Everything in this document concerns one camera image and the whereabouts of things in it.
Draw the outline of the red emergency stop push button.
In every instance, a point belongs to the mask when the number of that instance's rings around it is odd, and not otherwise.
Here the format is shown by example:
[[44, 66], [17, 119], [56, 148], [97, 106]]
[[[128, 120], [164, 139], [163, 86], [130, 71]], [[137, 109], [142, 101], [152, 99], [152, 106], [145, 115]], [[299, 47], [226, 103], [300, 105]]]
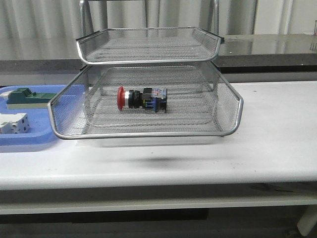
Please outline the red emergency stop push button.
[[125, 90], [120, 86], [117, 92], [117, 107], [121, 111], [142, 108], [155, 113], [163, 110], [167, 112], [167, 89], [144, 88], [143, 91]]

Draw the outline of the blue plastic tray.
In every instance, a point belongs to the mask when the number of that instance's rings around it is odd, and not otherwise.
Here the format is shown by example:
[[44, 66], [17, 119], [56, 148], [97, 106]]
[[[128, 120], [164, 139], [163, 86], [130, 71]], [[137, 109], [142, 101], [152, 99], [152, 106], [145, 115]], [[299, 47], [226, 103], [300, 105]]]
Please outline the blue plastic tray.
[[[51, 85], [14, 85], [5, 86], [0, 89], [1, 93], [13, 91], [18, 88], [26, 87], [32, 92], [43, 93], [60, 93], [65, 87], [65, 84], [51, 84]], [[50, 117], [50, 110], [48, 107], [38, 109], [8, 109], [6, 99], [0, 98], [0, 113], [1, 114], [17, 114], [26, 113], [28, 115], [30, 128], [26, 133], [18, 134], [2, 134], [0, 136], [0, 151], [4, 152], [5, 147], [8, 146], [14, 151], [19, 147], [25, 149], [39, 148], [42, 145], [51, 143], [57, 139], [52, 129], [52, 119]]]

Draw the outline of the green terminal block component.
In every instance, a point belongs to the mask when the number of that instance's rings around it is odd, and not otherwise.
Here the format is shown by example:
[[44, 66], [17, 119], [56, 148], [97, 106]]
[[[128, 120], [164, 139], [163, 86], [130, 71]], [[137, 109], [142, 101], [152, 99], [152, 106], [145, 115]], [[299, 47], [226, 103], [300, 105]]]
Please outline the green terminal block component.
[[9, 93], [6, 102], [8, 109], [41, 109], [56, 93], [32, 92], [29, 88], [18, 88]]

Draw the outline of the dark grey counter top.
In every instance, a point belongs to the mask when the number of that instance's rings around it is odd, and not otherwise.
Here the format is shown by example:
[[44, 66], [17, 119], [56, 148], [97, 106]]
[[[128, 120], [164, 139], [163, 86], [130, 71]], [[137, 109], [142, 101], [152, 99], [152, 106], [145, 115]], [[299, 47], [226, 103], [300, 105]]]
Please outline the dark grey counter top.
[[[227, 35], [213, 60], [223, 73], [315, 72], [317, 38], [307, 34]], [[79, 71], [72, 38], [2, 39], [1, 72]]]

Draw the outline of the white circuit breaker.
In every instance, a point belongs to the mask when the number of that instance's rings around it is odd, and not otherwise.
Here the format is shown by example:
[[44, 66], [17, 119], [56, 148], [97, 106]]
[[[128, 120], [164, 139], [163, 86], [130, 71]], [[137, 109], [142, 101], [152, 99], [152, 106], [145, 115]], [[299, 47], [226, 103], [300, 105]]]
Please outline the white circuit breaker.
[[29, 117], [27, 113], [0, 115], [0, 133], [1, 134], [27, 133], [29, 128], [30, 128], [30, 123], [29, 123]]

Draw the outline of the white table leg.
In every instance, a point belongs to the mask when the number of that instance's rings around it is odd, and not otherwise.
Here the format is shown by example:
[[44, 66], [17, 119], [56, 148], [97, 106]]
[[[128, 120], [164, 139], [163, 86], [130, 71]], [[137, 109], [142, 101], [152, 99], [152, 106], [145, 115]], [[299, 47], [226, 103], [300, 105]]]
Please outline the white table leg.
[[302, 236], [307, 236], [317, 224], [317, 206], [310, 205], [297, 222], [297, 228]]

